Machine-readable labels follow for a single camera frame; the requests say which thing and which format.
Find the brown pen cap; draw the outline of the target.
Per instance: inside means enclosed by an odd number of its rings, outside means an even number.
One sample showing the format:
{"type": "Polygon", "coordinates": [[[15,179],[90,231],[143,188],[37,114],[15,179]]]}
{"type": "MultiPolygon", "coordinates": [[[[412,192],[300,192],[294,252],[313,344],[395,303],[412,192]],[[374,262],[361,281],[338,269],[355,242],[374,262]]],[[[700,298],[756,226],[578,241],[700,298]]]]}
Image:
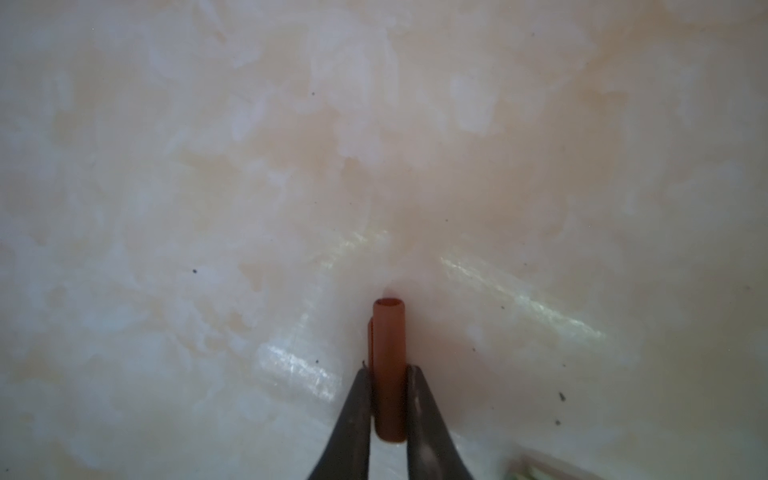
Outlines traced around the brown pen cap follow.
{"type": "Polygon", "coordinates": [[[378,437],[389,443],[406,440],[406,314],[396,298],[374,302],[368,323],[368,366],[372,412],[378,437]]]}

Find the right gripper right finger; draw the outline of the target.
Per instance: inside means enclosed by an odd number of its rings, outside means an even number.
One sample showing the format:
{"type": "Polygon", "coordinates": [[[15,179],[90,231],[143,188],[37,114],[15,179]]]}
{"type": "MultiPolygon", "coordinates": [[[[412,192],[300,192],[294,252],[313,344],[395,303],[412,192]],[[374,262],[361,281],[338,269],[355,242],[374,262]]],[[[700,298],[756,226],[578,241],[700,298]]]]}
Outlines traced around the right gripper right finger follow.
{"type": "Polygon", "coordinates": [[[406,385],[408,478],[472,479],[418,366],[407,367],[406,385]]]}

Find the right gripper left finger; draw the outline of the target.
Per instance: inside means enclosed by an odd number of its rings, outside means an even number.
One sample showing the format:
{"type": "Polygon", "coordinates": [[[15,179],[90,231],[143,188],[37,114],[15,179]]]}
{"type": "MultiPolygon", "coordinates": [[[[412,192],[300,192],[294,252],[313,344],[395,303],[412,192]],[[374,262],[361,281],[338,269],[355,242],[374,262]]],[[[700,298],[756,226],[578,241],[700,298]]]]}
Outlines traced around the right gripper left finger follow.
{"type": "Polygon", "coordinates": [[[367,480],[369,474],[372,416],[372,383],[369,369],[355,376],[326,447],[309,474],[309,480],[367,480]]]}

